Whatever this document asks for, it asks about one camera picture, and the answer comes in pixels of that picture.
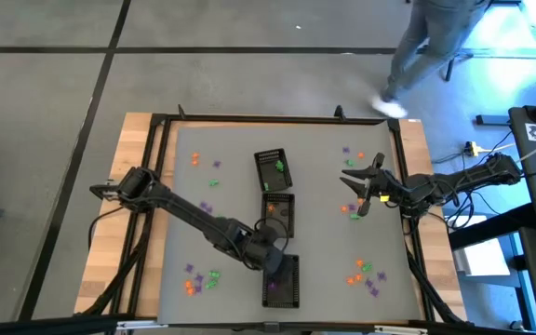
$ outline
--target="table leg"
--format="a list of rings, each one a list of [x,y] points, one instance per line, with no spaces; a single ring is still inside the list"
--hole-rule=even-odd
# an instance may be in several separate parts
[[[535,210],[531,203],[509,210],[449,235],[452,250],[466,248],[491,238],[515,232],[520,227],[536,228]]]

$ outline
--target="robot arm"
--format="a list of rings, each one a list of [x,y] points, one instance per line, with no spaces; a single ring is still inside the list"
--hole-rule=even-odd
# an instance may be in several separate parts
[[[381,169],[383,159],[383,154],[377,154],[368,168],[342,171],[348,176],[367,180],[364,184],[341,177],[359,198],[365,200],[358,210],[360,216],[368,214],[372,196],[379,197],[383,202],[397,204],[404,217],[419,218],[433,205],[453,200],[458,206],[460,192],[470,192],[488,185],[512,185],[519,182],[522,175],[512,157],[492,154],[482,165],[448,175],[416,174],[409,176],[403,184],[392,172]]]

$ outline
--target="white shoe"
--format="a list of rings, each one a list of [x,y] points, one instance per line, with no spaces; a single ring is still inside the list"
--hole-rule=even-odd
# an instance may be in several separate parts
[[[407,116],[407,111],[402,108],[398,102],[386,102],[382,100],[380,95],[376,95],[371,99],[371,107],[376,111],[392,118],[403,118]]]

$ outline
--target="wooden board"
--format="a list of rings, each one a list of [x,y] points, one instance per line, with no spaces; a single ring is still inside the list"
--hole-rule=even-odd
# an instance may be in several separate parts
[[[148,134],[152,114],[129,113],[126,114],[124,125],[117,143],[110,179],[121,181],[129,168],[139,166],[144,151],[144,144]],[[294,127],[291,124],[269,124],[270,126]],[[175,148],[179,129],[181,127],[262,127],[260,123],[227,123],[227,122],[171,122],[165,164],[161,174],[161,182],[172,187],[175,163]],[[409,174],[433,173],[429,158],[429,151],[423,133],[421,121],[401,120],[402,141],[406,153]],[[156,162],[155,153],[159,143],[153,146],[152,167]],[[103,202],[100,213],[116,208],[116,203]],[[441,215],[440,208],[432,208],[432,212]],[[87,264],[82,278],[82,285],[78,293],[74,310],[81,312],[87,309],[102,293],[113,279],[119,264],[121,248],[123,247],[127,220],[127,210],[120,210],[113,215],[105,217],[97,224],[88,254]],[[140,296],[138,299],[137,316],[156,317],[159,306],[159,292],[165,248],[165,237],[168,227],[168,214],[157,210],[154,214],[153,230],[151,234],[148,254],[146,258]],[[437,289],[440,296],[450,306],[452,311],[465,319],[466,314],[462,304],[458,277],[454,270],[454,262],[449,246],[446,226],[434,217],[422,218],[419,232],[421,234],[423,256],[427,275]],[[120,312],[127,310],[131,276],[127,279],[124,294],[120,304]]]

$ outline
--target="person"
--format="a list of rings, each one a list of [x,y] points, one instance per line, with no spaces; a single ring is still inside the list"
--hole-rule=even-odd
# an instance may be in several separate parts
[[[372,98],[371,106],[388,117],[407,116],[398,99],[456,55],[489,1],[414,0],[409,27],[392,58],[388,85]],[[409,64],[427,37],[427,48]]]

